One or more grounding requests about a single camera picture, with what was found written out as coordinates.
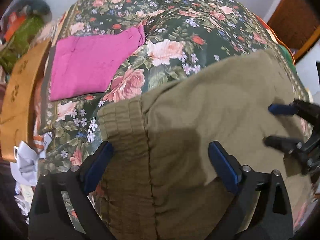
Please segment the olive green pants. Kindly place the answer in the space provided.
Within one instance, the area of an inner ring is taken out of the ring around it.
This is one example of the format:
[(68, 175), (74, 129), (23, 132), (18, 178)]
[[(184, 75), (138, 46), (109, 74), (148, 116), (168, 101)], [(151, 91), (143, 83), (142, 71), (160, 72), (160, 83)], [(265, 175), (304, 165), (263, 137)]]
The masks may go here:
[(291, 209), (311, 181), (297, 161), (266, 147), (272, 134), (303, 138), (298, 118), (276, 118), (271, 103), (294, 99), (275, 53), (228, 57), (181, 81), (98, 111), (114, 156), (101, 180), (101, 216), (117, 239), (204, 239), (233, 199), (208, 157), (210, 142), (258, 172), (281, 172)]

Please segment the white crumpled cloth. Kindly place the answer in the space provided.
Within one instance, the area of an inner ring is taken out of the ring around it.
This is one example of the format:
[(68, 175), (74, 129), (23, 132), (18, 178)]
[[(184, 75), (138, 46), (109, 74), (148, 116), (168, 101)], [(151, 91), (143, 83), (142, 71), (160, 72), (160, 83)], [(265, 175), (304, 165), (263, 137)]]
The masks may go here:
[(27, 186), (36, 186), (38, 181), (38, 162), (46, 158), (49, 144), (53, 135), (48, 132), (44, 135), (44, 149), (37, 153), (26, 142), (21, 141), (14, 146), (14, 157), (16, 162), (10, 162), (13, 178), (19, 183)]

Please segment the colourful fleece blanket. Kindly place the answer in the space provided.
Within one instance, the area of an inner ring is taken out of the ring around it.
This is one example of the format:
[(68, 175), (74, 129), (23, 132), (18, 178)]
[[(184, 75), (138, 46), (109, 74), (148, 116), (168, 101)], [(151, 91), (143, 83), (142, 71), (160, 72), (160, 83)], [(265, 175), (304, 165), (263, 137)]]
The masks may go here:
[(257, 20), (260, 22), (261, 25), (264, 26), (264, 28), (267, 30), (267, 32), (269, 33), (271, 39), (276, 42), (276, 44), (281, 45), (282, 47), (285, 48), (286, 52), (290, 55), (292, 63), (294, 66), (296, 66), (296, 61), (294, 58), (293, 53), (291, 52), (291, 50), (289, 49), (289, 47), (282, 42), (277, 36), (276, 33), (273, 31), (273, 29), (262, 19), (260, 18), (258, 15), (254, 14), (254, 16), (257, 18)]

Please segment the brown wooden door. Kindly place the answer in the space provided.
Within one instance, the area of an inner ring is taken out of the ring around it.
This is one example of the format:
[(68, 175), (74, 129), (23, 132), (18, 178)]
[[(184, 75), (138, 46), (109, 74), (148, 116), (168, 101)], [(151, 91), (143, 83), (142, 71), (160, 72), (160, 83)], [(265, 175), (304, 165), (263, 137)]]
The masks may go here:
[(306, 0), (280, 0), (267, 25), (299, 61), (319, 41), (319, 19)]

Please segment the wooden headboard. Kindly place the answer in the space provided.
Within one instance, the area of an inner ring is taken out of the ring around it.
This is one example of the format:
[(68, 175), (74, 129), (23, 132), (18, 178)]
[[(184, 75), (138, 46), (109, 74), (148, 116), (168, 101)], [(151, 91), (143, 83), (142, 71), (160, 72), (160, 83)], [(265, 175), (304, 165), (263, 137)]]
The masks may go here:
[(50, 39), (31, 48), (15, 64), (4, 96), (1, 113), (1, 156), (15, 162), (14, 147), (21, 141), (33, 145), (34, 90), (43, 77)]

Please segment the floral bedspread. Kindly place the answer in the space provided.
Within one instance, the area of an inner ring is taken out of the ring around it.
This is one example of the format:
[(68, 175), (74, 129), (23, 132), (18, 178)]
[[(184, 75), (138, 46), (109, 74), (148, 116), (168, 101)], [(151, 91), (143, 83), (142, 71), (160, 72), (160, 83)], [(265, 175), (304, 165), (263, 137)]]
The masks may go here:
[(119, 34), (142, 25), (145, 43), (116, 71), (107, 89), (50, 101), (51, 48), (36, 100), (42, 133), (52, 132), (40, 171), (65, 172), (80, 164), (101, 143), (98, 110), (181, 80), (230, 56), (271, 49), (292, 83), (292, 94), (309, 100), (285, 48), (274, 42), (252, 12), (236, 0), (79, 0), (52, 29), (55, 46), (70, 36)]

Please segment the folded pink cloth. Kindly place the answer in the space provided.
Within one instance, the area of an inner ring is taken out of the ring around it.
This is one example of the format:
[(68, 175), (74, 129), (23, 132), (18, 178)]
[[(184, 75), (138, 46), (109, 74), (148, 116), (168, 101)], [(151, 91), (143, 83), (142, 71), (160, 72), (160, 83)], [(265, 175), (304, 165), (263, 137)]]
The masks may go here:
[(50, 101), (104, 92), (120, 65), (145, 42), (144, 27), (115, 35), (59, 40), (50, 77)]

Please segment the green storage bag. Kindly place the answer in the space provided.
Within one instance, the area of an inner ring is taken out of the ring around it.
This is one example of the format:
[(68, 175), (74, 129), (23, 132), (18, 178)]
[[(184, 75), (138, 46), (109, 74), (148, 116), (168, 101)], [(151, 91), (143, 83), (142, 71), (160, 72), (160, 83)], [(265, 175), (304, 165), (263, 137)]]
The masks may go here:
[(1, 66), (7, 74), (11, 74), (15, 63), (28, 51), (32, 40), (43, 26), (44, 22), (40, 17), (27, 18), (5, 44), (1, 50)]

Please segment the orange box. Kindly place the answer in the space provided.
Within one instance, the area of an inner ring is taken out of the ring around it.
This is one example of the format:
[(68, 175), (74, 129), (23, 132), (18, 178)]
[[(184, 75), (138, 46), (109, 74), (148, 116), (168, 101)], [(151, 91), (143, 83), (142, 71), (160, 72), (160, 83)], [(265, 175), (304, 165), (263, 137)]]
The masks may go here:
[(26, 20), (25, 15), (18, 16), (15, 12), (11, 13), (8, 20), (8, 28), (5, 32), (4, 39), (9, 41), (11, 37), (14, 35), (14, 32), (22, 25), (22, 23)]

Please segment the grey plush toy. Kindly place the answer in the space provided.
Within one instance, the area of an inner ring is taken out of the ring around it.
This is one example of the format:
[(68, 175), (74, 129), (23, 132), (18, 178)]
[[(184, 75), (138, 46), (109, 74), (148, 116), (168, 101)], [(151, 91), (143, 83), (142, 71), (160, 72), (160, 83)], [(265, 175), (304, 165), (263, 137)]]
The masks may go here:
[(44, 0), (18, 0), (17, 11), (23, 11), (26, 15), (46, 16), (51, 10)]

